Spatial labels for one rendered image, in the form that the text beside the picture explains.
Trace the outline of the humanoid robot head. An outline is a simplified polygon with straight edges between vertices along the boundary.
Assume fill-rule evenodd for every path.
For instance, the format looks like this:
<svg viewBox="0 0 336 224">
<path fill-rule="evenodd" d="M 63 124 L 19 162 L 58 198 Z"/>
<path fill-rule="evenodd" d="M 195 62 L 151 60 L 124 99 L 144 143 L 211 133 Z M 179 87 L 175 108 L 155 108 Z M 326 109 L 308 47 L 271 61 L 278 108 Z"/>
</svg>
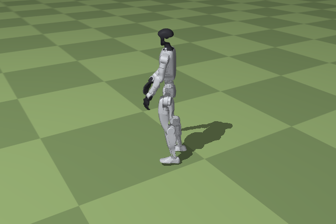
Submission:
<svg viewBox="0 0 336 224">
<path fill-rule="evenodd" d="M 161 29 L 159 32 L 158 32 L 158 36 L 161 38 L 161 45 L 165 48 L 167 48 L 167 51 L 173 51 L 173 47 L 170 45 L 169 42 L 165 42 L 164 41 L 164 38 L 165 39 L 168 39 L 170 37 L 173 37 L 174 33 L 172 30 L 168 29 L 168 28 L 164 28 L 164 29 Z M 163 49 L 165 50 L 165 49 Z"/>
</svg>

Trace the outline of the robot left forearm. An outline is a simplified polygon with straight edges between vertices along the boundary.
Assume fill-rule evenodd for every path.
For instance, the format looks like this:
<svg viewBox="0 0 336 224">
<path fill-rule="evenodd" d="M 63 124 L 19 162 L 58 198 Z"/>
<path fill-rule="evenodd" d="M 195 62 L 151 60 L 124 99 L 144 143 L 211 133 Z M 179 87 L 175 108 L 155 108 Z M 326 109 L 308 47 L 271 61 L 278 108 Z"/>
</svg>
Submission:
<svg viewBox="0 0 336 224">
<path fill-rule="evenodd" d="M 146 97 L 149 99 L 150 96 L 154 96 L 160 87 L 160 77 L 155 77 L 154 82 L 152 84 L 153 86 L 150 88 L 149 92 L 146 94 Z"/>
</svg>

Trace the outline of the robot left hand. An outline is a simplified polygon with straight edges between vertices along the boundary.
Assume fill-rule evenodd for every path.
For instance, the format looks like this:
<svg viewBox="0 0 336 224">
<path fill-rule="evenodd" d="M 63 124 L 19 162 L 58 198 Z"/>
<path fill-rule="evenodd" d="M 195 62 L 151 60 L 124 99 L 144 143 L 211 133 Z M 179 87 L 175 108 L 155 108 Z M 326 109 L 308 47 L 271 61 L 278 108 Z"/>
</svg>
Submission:
<svg viewBox="0 0 336 224">
<path fill-rule="evenodd" d="M 147 97 L 145 97 L 145 99 L 143 99 L 144 100 L 144 103 L 143 103 L 143 105 L 144 105 L 144 107 L 147 109 L 147 110 L 150 110 L 149 108 L 148 108 L 148 106 L 149 106 L 149 103 L 150 103 L 150 101 L 152 100 L 152 96 L 150 96 L 149 97 L 149 99 L 147 98 Z"/>
</svg>

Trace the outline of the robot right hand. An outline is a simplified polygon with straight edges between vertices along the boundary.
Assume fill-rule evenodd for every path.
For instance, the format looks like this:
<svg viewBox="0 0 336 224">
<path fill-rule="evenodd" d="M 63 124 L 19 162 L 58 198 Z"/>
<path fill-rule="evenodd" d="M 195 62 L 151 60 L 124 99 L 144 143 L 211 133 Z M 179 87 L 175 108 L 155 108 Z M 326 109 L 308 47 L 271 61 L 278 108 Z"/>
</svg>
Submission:
<svg viewBox="0 0 336 224">
<path fill-rule="evenodd" d="M 143 93 L 146 95 L 149 92 L 149 88 L 151 86 L 153 77 L 150 77 L 150 79 L 148 80 L 148 83 L 146 83 L 146 85 L 143 87 Z"/>
</svg>

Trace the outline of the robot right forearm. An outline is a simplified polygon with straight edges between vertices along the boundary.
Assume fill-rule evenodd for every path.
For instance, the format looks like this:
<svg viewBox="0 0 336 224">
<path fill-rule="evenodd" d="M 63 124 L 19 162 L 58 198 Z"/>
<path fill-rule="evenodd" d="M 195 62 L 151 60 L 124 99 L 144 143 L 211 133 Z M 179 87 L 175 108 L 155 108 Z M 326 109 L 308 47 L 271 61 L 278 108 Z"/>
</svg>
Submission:
<svg viewBox="0 0 336 224">
<path fill-rule="evenodd" d="M 159 69 L 151 76 L 153 77 L 152 82 L 154 82 L 154 78 L 159 75 Z"/>
</svg>

